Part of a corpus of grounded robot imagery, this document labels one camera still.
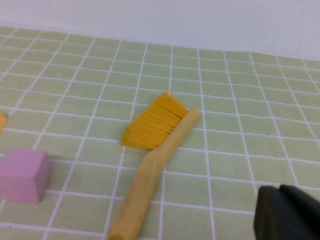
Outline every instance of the brush head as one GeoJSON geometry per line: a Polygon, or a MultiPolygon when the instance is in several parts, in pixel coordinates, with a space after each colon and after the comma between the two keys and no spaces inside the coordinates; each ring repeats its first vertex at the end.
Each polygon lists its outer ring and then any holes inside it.
{"type": "Polygon", "coordinates": [[[187,108],[171,93],[164,92],[125,129],[121,144],[154,150],[165,142],[187,113],[187,108]]]}

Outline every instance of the green tile mat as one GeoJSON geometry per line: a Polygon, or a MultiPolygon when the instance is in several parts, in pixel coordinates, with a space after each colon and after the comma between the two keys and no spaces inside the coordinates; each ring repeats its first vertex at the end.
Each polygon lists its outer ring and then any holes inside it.
{"type": "Polygon", "coordinates": [[[41,204],[0,201],[3,240],[103,240],[146,152],[128,123],[171,89],[202,119],[166,166],[144,240],[253,240],[262,185],[320,199],[320,62],[0,27],[9,148],[46,150],[41,204]]]}

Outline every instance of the brush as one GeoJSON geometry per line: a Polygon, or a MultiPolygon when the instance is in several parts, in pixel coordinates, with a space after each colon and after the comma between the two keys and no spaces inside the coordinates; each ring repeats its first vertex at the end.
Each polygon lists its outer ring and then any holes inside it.
{"type": "Polygon", "coordinates": [[[164,92],[124,131],[123,146],[149,150],[106,240],[137,240],[162,171],[200,118],[196,109],[183,106],[164,92]]]}

